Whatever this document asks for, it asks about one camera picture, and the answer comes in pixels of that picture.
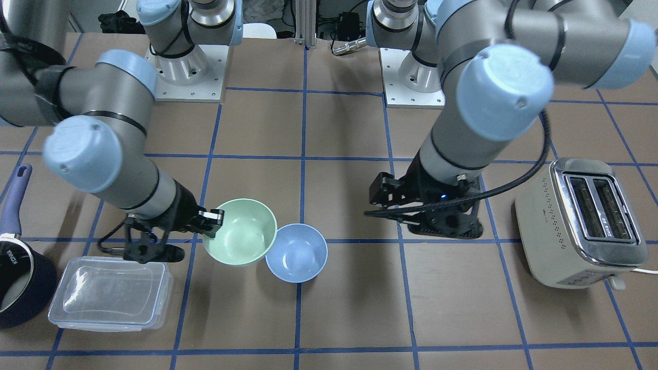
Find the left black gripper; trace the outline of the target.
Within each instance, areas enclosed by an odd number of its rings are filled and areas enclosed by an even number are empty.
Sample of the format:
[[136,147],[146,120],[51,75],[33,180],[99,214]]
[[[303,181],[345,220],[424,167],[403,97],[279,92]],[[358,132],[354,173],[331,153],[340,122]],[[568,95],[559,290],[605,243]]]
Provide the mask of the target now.
[[[379,208],[390,208],[414,201],[423,204],[446,202],[479,193],[480,185],[475,182],[461,181],[456,186],[437,182],[422,167],[417,154],[400,179],[396,179],[390,173],[378,173],[369,186],[368,202]],[[475,201],[450,208],[402,215],[398,216],[397,220],[407,225],[408,230],[413,234],[475,239],[483,234],[483,225],[477,217],[478,213],[479,201]]]

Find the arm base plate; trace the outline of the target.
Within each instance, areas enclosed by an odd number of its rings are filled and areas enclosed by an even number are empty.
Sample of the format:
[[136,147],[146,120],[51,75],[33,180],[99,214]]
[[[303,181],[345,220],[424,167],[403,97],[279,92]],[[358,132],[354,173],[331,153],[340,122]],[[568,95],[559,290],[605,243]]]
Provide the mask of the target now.
[[158,102],[221,103],[231,48],[227,45],[196,45],[190,54],[167,59],[150,51],[145,60],[158,73]]
[[386,105],[393,108],[444,108],[438,70],[417,61],[409,50],[380,49]]

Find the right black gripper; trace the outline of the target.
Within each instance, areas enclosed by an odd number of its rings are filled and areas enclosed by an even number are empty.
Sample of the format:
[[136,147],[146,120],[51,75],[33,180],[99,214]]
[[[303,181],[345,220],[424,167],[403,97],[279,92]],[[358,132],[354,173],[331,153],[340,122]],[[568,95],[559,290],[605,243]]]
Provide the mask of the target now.
[[[154,195],[141,207],[124,209],[125,212],[136,215],[148,229],[159,227],[168,232],[193,232],[210,238],[216,237],[223,226],[224,210],[202,208],[190,190],[176,180],[171,183],[174,186],[171,200],[162,203]],[[158,241],[153,233],[142,232],[139,240],[125,244],[122,258],[141,264],[177,263],[185,255],[183,248]]]

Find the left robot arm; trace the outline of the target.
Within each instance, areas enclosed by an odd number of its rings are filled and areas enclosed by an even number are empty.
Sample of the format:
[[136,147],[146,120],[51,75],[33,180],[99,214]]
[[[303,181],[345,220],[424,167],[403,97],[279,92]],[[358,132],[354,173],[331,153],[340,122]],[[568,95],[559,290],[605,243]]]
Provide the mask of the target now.
[[[380,173],[366,216],[414,234],[482,236],[479,202],[539,171],[550,149],[545,108],[555,84],[620,89],[643,75],[656,29],[622,19],[607,1],[425,1],[419,21],[435,31],[411,51],[430,57],[446,105],[406,174]],[[482,171],[518,137],[543,125],[539,159],[519,178],[482,191]]]

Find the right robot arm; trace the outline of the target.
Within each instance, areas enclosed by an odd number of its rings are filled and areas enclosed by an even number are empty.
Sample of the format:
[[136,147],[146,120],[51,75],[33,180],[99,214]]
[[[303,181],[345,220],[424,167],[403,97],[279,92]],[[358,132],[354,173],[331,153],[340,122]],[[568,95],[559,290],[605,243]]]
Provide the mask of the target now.
[[2,125],[51,126],[43,161],[77,190],[122,209],[123,247],[97,248],[139,263],[181,262],[171,232],[215,237],[224,211],[194,195],[144,155],[157,72],[123,49],[94,68],[63,57],[69,1],[2,1]]

